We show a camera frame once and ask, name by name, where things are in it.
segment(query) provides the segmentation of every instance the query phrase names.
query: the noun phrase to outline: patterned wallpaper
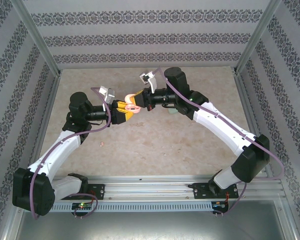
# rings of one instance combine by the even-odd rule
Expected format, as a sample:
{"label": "patterned wallpaper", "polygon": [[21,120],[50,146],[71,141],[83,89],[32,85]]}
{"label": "patterned wallpaper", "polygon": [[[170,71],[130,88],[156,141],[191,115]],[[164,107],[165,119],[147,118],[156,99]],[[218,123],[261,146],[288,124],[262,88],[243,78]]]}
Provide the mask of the patterned wallpaper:
{"label": "patterned wallpaper", "polygon": [[285,166],[283,186],[300,233],[300,0],[281,2],[241,76],[259,131]]}
{"label": "patterned wallpaper", "polygon": [[12,176],[34,152],[55,76],[8,0],[0,0],[0,235]]}
{"label": "patterned wallpaper", "polygon": [[59,68],[236,66],[269,0],[25,0]]}

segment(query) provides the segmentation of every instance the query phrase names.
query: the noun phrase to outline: enclosure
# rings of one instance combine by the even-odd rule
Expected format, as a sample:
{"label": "enclosure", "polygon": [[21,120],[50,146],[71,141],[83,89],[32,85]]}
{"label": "enclosure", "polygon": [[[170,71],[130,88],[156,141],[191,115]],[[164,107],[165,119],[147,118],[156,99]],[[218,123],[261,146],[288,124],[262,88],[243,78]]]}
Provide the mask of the enclosure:
{"label": "enclosure", "polygon": [[[190,89],[268,137],[284,177],[254,179],[232,213],[213,216],[213,201],[188,185],[236,156],[207,128],[157,106],[90,133],[58,170],[55,180],[74,172],[104,184],[89,218],[70,214],[75,200],[56,201],[37,221],[12,205],[14,172],[56,141],[73,93],[100,105],[90,88],[105,86],[123,100],[158,67],[180,67]],[[258,177],[279,172],[270,159]],[[34,236],[300,239],[300,0],[0,0],[0,239]]]}

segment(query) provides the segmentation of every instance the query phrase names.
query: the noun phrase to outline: beige floor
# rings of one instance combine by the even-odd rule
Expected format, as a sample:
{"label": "beige floor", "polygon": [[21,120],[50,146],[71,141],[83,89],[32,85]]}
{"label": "beige floor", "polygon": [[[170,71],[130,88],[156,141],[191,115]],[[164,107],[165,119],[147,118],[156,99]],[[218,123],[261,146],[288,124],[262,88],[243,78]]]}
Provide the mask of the beige floor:
{"label": "beige floor", "polygon": [[[145,87],[138,77],[144,70],[64,70],[41,154],[60,134],[72,93],[85,92],[93,105],[100,105],[90,87],[102,85],[114,89],[116,99],[123,100],[125,95]],[[191,89],[203,93],[227,117],[248,129],[230,67],[183,67],[182,70]],[[158,88],[163,87],[164,82],[158,82]],[[232,151],[205,127],[157,106],[150,112],[142,109],[126,123],[91,133],[57,175],[72,172],[86,176],[213,175],[235,159]]]}

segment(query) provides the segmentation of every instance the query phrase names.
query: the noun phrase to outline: striped wall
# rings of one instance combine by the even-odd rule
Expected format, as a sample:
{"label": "striped wall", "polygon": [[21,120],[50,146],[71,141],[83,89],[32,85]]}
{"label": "striped wall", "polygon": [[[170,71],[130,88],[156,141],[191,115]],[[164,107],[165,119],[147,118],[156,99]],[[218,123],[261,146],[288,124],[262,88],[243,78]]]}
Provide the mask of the striped wall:
{"label": "striped wall", "polygon": [[235,67],[269,0],[25,0],[60,69]]}
{"label": "striped wall", "polygon": [[54,79],[10,1],[0,0],[0,235],[13,173],[32,158]]}
{"label": "striped wall", "polygon": [[241,77],[259,131],[285,166],[283,186],[300,233],[300,0],[280,3]]}

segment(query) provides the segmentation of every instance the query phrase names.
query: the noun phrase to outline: damask pattern wall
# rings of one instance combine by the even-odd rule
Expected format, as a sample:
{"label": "damask pattern wall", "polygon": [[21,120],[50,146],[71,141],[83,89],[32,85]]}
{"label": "damask pattern wall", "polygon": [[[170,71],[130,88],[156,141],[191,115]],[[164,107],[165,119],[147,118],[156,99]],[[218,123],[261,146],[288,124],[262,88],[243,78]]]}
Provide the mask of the damask pattern wall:
{"label": "damask pattern wall", "polygon": [[13,173],[32,159],[54,79],[10,1],[0,0],[0,235]]}
{"label": "damask pattern wall", "polygon": [[300,0],[280,3],[241,77],[259,131],[285,166],[282,182],[300,233]]}
{"label": "damask pattern wall", "polygon": [[25,0],[60,69],[235,67],[269,0]]}

